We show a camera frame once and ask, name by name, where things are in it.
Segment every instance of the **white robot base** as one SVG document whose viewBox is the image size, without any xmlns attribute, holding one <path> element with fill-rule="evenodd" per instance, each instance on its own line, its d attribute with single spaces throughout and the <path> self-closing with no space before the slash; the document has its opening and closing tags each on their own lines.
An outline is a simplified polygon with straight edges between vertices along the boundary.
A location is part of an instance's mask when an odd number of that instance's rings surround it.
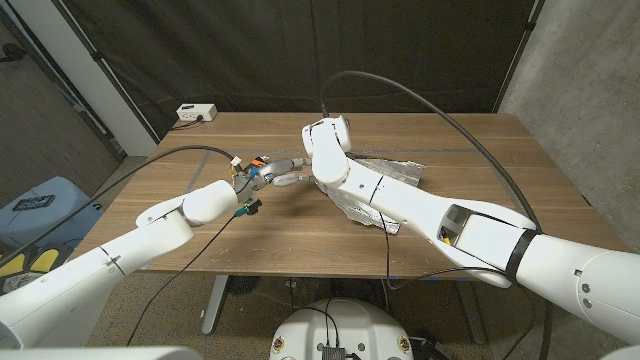
<svg viewBox="0 0 640 360">
<path fill-rule="evenodd" d="M 335 298 L 329 303 L 327 313 L 338 330 L 336 344 L 336 329 L 323 313 L 328 301 L 314 302 L 285 320 L 273 336 L 269 359 L 344 359 L 345 354 L 353 359 L 413 359 L 402 326 L 377 307 L 354 299 Z"/>
</svg>

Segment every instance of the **black curtain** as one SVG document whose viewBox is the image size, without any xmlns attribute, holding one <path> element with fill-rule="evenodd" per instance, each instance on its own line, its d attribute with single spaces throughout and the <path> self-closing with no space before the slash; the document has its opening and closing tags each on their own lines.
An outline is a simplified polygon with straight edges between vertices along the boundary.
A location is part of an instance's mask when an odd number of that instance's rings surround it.
<svg viewBox="0 0 640 360">
<path fill-rule="evenodd" d="M 161 136 L 182 103 L 319 112 L 340 70 L 397 80 L 449 112 L 490 112 L 534 0 L 65 0 Z M 426 111 L 362 79 L 330 111 Z"/>
</svg>

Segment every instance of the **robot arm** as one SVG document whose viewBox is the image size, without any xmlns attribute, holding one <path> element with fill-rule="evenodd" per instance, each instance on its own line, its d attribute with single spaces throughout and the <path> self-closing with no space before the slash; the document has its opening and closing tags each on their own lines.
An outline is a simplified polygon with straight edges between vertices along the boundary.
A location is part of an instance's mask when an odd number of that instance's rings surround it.
<svg viewBox="0 0 640 360">
<path fill-rule="evenodd" d="M 125 276 L 191 240 L 192 224 L 209 222 L 234 211 L 237 205 L 233 187 L 217 181 L 154 206 L 138 219 L 137 229 L 3 295 L 0 297 L 0 348 L 23 349 L 41 345 L 43 341 L 47 344 L 52 329 L 63 331 L 60 324 L 74 313 L 86 309 L 95 311 L 90 305 L 108 295 Z M 78 346 L 84 345 L 83 342 L 79 336 L 69 335 L 55 345 Z"/>
<path fill-rule="evenodd" d="M 342 116 L 304 127 L 302 137 L 319 182 L 407 226 L 456 265 L 503 271 L 574 315 L 640 343 L 640 282 L 633 279 L 639 255 L 537 235 L 535 225 L 513 210 L 440 197 L 370 170 L 344 154 L 351 140 Z M 511 285 L 500 274 L 468 272 Z"/>
<path fill-rule="evenodd" d="M 269 184 L 287 186 L 304 179 L 309 181 L 308 176 L 288 174 L 310 164 L 309 159 L 257 163 L 236 176 L 235 188 L 220 180 L 157 204 L 137 218 L 137 229 L 0 297 L 0 349 L 84 345 L 95 323 L 88 319 L 93 316 L 97 321 L 113 286 L 143 265 L 190 241 L 194 237 L 192 227 L 232 213 L 239 203 L 243 207 L 236 216 L 255 213 L 261 205 L 255 192 Z M 82 315 L 78 323 L 61 325 L 79 313 Z"/>
</svg>

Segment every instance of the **small wires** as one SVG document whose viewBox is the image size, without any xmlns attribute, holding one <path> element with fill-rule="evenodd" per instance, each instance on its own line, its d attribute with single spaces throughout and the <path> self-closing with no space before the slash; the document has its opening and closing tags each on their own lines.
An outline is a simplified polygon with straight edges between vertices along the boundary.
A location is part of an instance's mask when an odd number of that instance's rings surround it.
<svg viewBox="0 0 640 360">
<path fill-rule="evenodd" d="M 524 337 L 527 336 L 529 331 L 531 331 L 531 328 L 533 328 L 533 323 L 534 323 L 534 320 L 535 320 L 536 309 L 535 309 L 535 306 L 533 304 L 533 299 L 531 298 L 531 294 L 529 294 L 529 292 L 524 288 L 524 286 L 520 285 L 518 283 L 518 281 L 514 277 L 507 275 L 504 271 L 491 269 L 491 268 L 475 267 L 475 266 L 467 266 L 467 267 L 458 267 L 458 268 L 449 268 L 449 269 L 438 270 L 438 271 L 434 271 L 434 272 L 431 272 L 431 273 L 428 273 L 428 274 L 424 274 L 424 275 L 421 275 L 421 276 L 417 276 L 417 277 L 411 278 L 409 280 L 405 280 L 402 283 L 394 286 L 394 285 L 391 284 L 391 279 L 390 279 L 390 275 L 389 275 L 389 272 L 390 272 L 389 234 L 387 233 L 387 225 L 386 225 L 386 222 L 384 221 L 384 219 L 382 220 L 382 227 L 383 227 L 383 230 L 384 230 L 385 239 L 387 240 L 387 279 L 386 280 L 387 280 L 387 286 L 389 286 L 389 289 L 391 289 L 391 290 L 398 290 L 398 289 L 400 289 L 402 287 L 405 287 L 408 284 L 413 283 L 415 281 L 425 280 L 425 279 L 428 279 L 430 277 L 433 277 L 433 276 L 436 276 L 436 275 L 440 275 L 440 274 L 445 274 L 445 273 L 449 273 L 449 272 L 457 272 L 457 271 L 476 270 L 476 271 L 488 271 L 488 272 L 492 272 L 492 273 L 495 273 L 495 274 L 502 275 L 505 278 L 509 279 L 509 281 L 511 281 L 513 284 L 515 284 L 526 295 L 528 303 L 529 303 L 529 308 L 531 310 L 531 316 L 529 318 L 529 322 L 527 323 L 527 327 L 520 334 L 518 339 L 516 339 L 516 341 L 513 343 L 513 345 L 511 346 L 511 348 L 507 352 L 507 354 L 503 357 L 503 359 L 506 359 L 507 357 L 509 357 L 509 355 L 511 355 L 513 350 L 515 350 L 516 346 L 518 346 L 518 344 L 520 344 L 520 341 L 522 341 L 522 339 L 524 339 Z"/>
<path fill-rule="evenodd" d="M 389 295 L 387 294 L 387 286 L 384 284 L 384 280 L 380 279 L 382 283 L 382 291 L 384 292 L 384 303 L 387 307 L 387 314 L 391 314 L 391 307 L 389 307 Z"/>
<path fill-rule="evenodd" d="M 249 183 L 251 182 L 251 179 L 247 179 L 247 182 L 244 183 L 244 185 L 242 186 L 242 188 L 238 191 L 236 191 L 236 194 L 240 194 L 242 192 L 242 190 L 246 189 L 247 185 L 249 185 Z"/>
<path fill-rule="evenodd" d="M 320 309 L 316 309 L 316 308 L 311 307 L 311 306 L 301 307 L 300 309 L 307 309 L 307 310 L 317 311 L 317 312 L 320 312 L 320 313 L 325 315 L 325 320 L 326 320 L 326 318 L 331 319 L 331 322 L 333 323 L 333 327 L 336 329 L 336 346 L 335 347 L 338 347 L 338 345 L 340 345 L 340 340 L 339 340 L 340 338 L 338 336 L 338 326 L 336 325 L 336 321 L 333 319 L 333 317 L 331 315 L 329 315 L 328 312 L 322 311 Z M 328 322 L 327 322 L 327 346 L 331 346 L 331 345 L 329 345 L 329 323 Z"/>
<path fill-rule="evenodd" d="M 144 309 L 142 310 L 142 314 L 140 314 L 140 318 L 138 319 L 138 322 L 136 323 L 136 326 L 133 328 L 133 332 L 131 332 L 131 336 L 129 336 L 129 340 L 127 341 L 127 346 L 131 345 L 131 341 L 133 340 L 134 335 L 136 334 L 136 331 L 138 331 L 138 327 L 140 326 L 140 323 L 142 322 L 142 319 L 144 318 L 144 314 L 147 312 L 147 310 L 149 309 L 149 306 L 151 305 L 151 303 L 153 302 L 153 300 L 155 300 L 158 295 L 162 292 L 162 290 L 164 290 L 164 288 L 167 287 L 167 285 L 169 285 L 169 283 L 171 283 L 173 281 L 173 279 L 177 278 L 178 275 L 182 274 L 185 270 L 187 270 L 187 268 L 189 266 L 191 266 L 191 264 L 193 264 L 194 261 L 196 261 L 196 259 L 198 257 L 200 257 L 200 255 L 202 255 L 202 253 L 207 250 L 207 248 L 209 247 L 209 245 L 211 245 L 211 243 L 220 235 L 222 234 L 222 231 L 227 227 L 227 225 L 229 225 L 231 223 L 231 220 L 235 219 L 236 216 L 233 215 L 229 220 L 227 220 L 227 223 L 224 224 L 224 226 L 222 227 L 222 229 L 220 229 L 220 231 L 218 231 L 218 233 L 211 238 L 211 240 L 209 240 L 209 242 L 207 243 L 207 245 L 205 245 L 202 250 L 200 250 L 200 252 L 193 258 L 191 259 L 191 261 L 189 261 L 189 263 L 187 263 L 187 265 L 185 265 L 182 270 L 180 270 L 177 274 L 173 275 L 171 277 L 171 279 L 169 279 L 169 281 L 167 281 L 164 285 L 162 285 L 162 287 L 160 288 L 160 290 L 156 291 L 156 293 L 153 295 L 153 297 L 147 302 L 147 305 L 144 307 Z"/>
<path fill-rule="evenodd" d="M 229 164 L 229 174 L 231 174 L 231 187 L 236 188 L 236 172 L 233 168 L 233 164 Z"/>
<path fill-rule="evenodd" d="M 198 115 L 198 117 L 195 120 L 191 121 L 190 123 L 172 127 L 169 131 L 191 129 L 192 127 L 194 127 L 194 125 L 201 123 L 202 119 L 203 119 L 202 115 Z"/>
<path fill-rule="evenodd" d="M 289 295 L 291 295 L 291 311 L 295 309 L 293 306 L 293 278 L 289 278 Z"/>
</svg>

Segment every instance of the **power strip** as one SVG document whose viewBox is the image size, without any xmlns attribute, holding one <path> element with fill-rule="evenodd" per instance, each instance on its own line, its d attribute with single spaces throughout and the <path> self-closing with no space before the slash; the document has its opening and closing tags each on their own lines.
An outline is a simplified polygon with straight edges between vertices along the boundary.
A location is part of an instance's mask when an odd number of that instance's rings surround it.
<svg viewBox="0 0 640 360">
<path fill-rule="evenodd" d="M 202 116 L 202 121 L 211 121 L 218 114 L 218 109 L 214 104 L 182 104 L 176 113 L 182 121 L 195 121 L 198 116 Z"/>
</svg>

